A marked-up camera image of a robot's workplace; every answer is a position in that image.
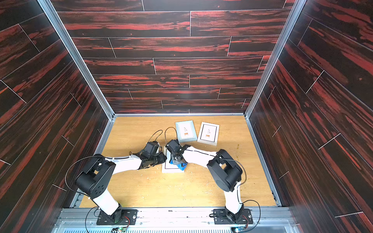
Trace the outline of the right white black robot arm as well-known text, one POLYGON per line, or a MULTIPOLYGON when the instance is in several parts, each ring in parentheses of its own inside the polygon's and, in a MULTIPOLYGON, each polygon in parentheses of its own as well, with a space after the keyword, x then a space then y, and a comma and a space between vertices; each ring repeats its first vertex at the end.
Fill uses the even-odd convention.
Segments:
POLYGON ((232 223, 238 222, 244 210, 240 195, 243 170, 229 153, 223 149, 204 151, 190 145, 182 146, 177 139, 167 143, 166 149, 171 156, 170 164, 181 170, 189 163, 209 170, 216 185, 224 191, 226 218, 232 223))

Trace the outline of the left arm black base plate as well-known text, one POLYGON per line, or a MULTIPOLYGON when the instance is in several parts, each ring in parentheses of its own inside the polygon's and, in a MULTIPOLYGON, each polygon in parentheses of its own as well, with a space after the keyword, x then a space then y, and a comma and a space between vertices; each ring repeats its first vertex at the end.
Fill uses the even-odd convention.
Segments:
POLYGON ((112 215, 107 215, 104 211, 101 211, 96 222, 99 226, 106 225, 121 225, 129 226, 135 225, 137 220, 137 209, 121 209, 117 210, 112 215))

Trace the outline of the cream white picture frame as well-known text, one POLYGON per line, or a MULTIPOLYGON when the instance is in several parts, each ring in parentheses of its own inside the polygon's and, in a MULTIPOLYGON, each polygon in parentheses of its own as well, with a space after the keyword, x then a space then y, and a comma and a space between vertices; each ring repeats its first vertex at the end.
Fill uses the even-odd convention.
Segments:
POLYGON ((165 163, 162 164, 162 173, 184 173, 177 165, 171 164, 171 153, 163 147, 164 155, 167 156, 165 163))

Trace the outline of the blue microfiber cloth black trim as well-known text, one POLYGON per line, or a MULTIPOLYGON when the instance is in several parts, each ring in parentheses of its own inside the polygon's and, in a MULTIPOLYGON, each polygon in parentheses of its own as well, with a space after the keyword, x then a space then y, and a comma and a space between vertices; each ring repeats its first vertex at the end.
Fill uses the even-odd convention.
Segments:
POLYGON ((184 171, 187 166, 187 162, 176 164, 172 159, 170 160, 170 164, 177 166, 181 171, 184 171))

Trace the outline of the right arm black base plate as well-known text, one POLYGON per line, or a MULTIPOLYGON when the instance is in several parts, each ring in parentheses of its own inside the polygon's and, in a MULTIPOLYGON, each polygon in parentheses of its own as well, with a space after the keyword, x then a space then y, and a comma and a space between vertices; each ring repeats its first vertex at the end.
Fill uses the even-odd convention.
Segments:
POLYGON ((214 224, 216 225, 229 225, 229 224, 253 224, 253 218, 249 209, 240 210, 238 213, 233 214, 224 209, 214 209, 209 217, 213 218, 214 224))

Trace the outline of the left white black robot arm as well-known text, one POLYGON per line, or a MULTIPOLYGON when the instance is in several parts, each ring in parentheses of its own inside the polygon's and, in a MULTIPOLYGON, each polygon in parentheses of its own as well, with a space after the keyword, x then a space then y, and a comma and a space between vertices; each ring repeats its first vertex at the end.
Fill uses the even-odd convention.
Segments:
POLYGON ((164 153, 153 155, 130 155, 120 158, 107 158, 100 154, 90 156, 75 184, 114 222, 120 219, 121 205, 108 191, 108 184, 114 174, 141 170, 165 163, 164 153))

